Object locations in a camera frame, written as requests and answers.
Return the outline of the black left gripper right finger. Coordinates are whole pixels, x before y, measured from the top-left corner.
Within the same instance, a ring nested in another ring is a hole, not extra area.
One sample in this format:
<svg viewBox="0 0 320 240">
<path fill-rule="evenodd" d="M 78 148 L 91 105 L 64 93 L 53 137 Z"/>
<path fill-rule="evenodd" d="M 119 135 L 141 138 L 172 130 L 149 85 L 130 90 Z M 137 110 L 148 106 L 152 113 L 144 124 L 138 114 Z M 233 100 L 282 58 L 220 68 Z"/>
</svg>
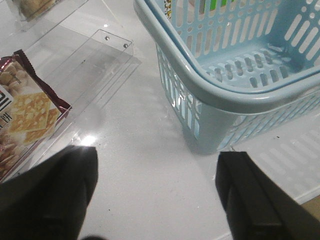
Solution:
<svg viewBox="0 0 320 240">
<path fill-rule="evenodd" d="M 235 240 L 318 240 L 320 222 L 244 152 L 218 156 L 215 186 Z"/>
</svg>

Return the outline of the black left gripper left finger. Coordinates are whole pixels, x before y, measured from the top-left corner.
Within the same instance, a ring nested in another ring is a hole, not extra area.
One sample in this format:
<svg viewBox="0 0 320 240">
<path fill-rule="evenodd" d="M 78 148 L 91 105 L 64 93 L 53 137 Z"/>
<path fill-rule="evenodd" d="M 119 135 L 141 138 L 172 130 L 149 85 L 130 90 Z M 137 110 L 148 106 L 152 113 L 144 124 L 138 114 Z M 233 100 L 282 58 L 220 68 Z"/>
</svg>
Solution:
<svg viewBox="0 0 320 240">
<path fill-rule="evenodd" d="M 93 146 L 69 145 L 0 185 L 2 240 L 76 240 L 98 182 Z"/>
</svg>

